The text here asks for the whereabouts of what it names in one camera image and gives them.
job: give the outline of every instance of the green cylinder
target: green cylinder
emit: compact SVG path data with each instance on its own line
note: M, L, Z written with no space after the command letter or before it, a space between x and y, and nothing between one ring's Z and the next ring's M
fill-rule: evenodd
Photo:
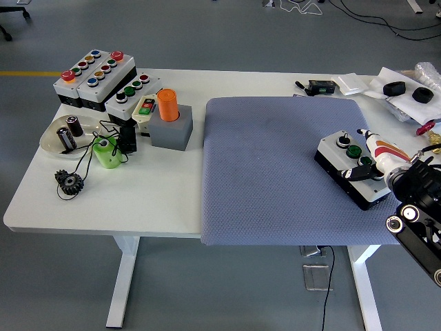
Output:
M123 155L120 150L116 150L113 156L112 152L116 145L114 137L106 137L106 139L96 138L94 142L93 151L99 163L106 169L114 169L119 166L123 160Z

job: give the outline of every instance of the gray fabric pad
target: gray fabric pad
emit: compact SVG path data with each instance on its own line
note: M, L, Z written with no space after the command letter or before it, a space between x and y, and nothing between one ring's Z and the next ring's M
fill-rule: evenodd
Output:
M357 103L321 97L234 97L207 103L202 236L207 245L396 243L390 194L362 211L314 161L320 140L367 128Z

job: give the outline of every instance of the black gear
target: black gear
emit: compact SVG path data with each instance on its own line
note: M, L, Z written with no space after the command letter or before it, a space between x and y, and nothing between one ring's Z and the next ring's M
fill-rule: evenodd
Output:
M77 195L84 187L83 179L78 174L69 174L60 183L60 188L66 195Z
M55 173L55 180L58 184L61 184L61 182L63 182L67 176L69 176L69 173L66 170L58 170Z

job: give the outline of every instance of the control box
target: control box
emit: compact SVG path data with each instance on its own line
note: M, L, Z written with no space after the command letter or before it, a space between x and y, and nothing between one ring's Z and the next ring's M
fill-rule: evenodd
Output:
M314 160L351 197L362 210L381 202L391 192L382 177L348 181L343 170L374 164L371 153L345 131L338 131L320 140Z
M162 81L158 77L141 72L105 102L110 120L119 126L134 126L136 122L132 114L141 97L156 94L162 88Z
M156 94L142 96L132 113L133 120L138 123L141 136L150 137L149 121L157 109L157 99Z
M76 88L83 106L100 112L105 111L105 102L136 76L134 58L122 52L112 52L102 64Z
M70 70L63 72L61 78L54 83L55 92L61 103L78 108L83 107L77 88L87 81L90 74L96 72L109 56L108 52L91 50Z

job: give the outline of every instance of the gray block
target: gray block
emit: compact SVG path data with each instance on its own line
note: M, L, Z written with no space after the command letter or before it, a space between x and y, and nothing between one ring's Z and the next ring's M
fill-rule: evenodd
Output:
M152 113L149 121L150 139L156 147L185 150L193 130L192 107L178 105L179 118L166 122L159 116L159 109Z

